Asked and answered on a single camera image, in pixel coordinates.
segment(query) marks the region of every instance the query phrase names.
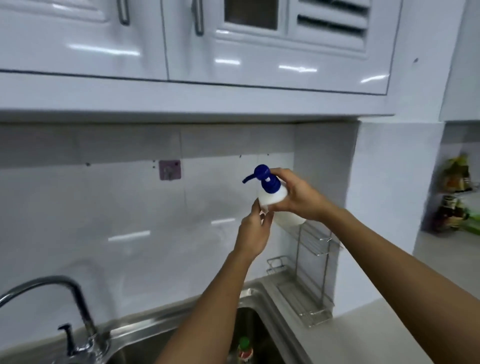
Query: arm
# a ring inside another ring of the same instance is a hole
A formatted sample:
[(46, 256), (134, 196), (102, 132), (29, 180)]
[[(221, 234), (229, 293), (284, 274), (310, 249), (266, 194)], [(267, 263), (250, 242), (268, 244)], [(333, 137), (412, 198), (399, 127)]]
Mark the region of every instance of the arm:
[(156, 364), (224, 364), (233, 337), (243, 281), (270, 235), (273, 213), (260, 214), (258, 200), (242, 220), (235, 248), (179, 327)]
[(325, 224), (434, 363), (480, 363), (480, 301), (328, 201), (290, 170), (289, 196), (269, 206)]

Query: white countertop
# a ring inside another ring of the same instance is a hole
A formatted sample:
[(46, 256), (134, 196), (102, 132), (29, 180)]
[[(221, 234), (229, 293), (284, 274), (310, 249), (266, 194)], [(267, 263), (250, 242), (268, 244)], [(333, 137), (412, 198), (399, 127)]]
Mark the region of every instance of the white countertop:
[[(414, 255), (480, 297), (479, 236), (420, 232)], [(432, 363), (384, 299), (306, 328), (269, 277), (263, 283), (314, 364)]]

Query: cabinet handle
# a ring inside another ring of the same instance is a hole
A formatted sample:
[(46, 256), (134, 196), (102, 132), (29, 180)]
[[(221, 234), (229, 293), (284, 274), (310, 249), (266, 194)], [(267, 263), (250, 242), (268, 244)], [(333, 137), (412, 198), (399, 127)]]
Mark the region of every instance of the cabinet handle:
[(117, 0), (120, 23), (124, 26), (130, 25), (130, 13), (128, 11), (128, 0)]
[(192, 10), (195, 17), (195, 33), (198, 36), (203, 36), (205, 32), (203, 0), (193, 0)]

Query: pump dispenser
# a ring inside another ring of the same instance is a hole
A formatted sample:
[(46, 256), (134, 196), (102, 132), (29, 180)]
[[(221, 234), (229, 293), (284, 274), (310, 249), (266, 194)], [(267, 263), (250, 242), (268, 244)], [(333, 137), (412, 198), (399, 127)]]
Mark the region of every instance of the pump dispenser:
[[(262, 188), (258, 192), (258, 201), (260, 202), (260, 207), (263, 212), (268, 212), (268, 205), (283, 201), (288, 196), (285, 183), (272, 174), (265, 164), (257, 166), (253, 174), (245, 178), (243, 183), (247, 183), (255, 178), (262, 181)], [(274, 221), (288, 228), (303, 224), (305, 219), (291, 212), (282, 211), (275, 213)]]

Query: dish rack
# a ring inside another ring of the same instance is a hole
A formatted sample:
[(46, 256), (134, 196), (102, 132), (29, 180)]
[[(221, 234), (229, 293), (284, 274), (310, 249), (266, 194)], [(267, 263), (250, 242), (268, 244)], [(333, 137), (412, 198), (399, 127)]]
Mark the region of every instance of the dish rack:
[[(276, 275), (276, 287), (303, 324), (310, 328), (332, 318), (334, 303), (325, 293), (325, 280), (330, 254), (339, 252), (341, 246), (309, 222), (284, 230), (297, 242), (295, 261), (286, 255), (268, 259), (267, 273)], [(321, 282), (312, 279), (299, 266), (301, 246), (315, 257), (325, 257)]]

